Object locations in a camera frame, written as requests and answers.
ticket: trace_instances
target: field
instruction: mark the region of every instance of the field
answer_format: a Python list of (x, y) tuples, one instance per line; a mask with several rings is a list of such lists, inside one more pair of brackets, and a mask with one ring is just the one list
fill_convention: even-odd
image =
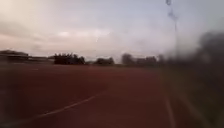
[(1, 66), (1, 127), (192, 128), (157, 69)]

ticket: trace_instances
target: tree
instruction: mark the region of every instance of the tree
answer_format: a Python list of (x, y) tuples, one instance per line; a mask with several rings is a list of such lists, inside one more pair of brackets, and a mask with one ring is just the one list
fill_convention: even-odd
[(78, 57), (76, 54), (55, 54), (54, 55), (54, 63), (55, 64), (78, 64), (82, 65), (85, 64), (85, 58), (84, 57)]
[(206, 33), (200, 39), (201, 48), (193, 57), (196, 62), (224, 64), (224, 33)]
[(98, 58), (96, 60), (95, 64), (98, 64), (98, 65), (113, 65), (114, 64), (114, 60), (111, 57), (108, 58), (108, 59)]
[(134, 64), (134, 59), (131, 54), (125, 53), (122, 55), (121, 59), (122, 59), (121, 60), (122, 63), (125, 65), (133, 65)]

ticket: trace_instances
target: sky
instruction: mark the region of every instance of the sky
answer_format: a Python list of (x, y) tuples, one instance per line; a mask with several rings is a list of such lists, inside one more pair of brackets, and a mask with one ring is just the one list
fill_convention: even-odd
[[(171, 54), (174, 22), (165, 0), (0, 0), (0, 49), (89, 59)], [(208, 31), (222, 31), (223, 0), (172, 0), (178, 48), (198, 47)]]

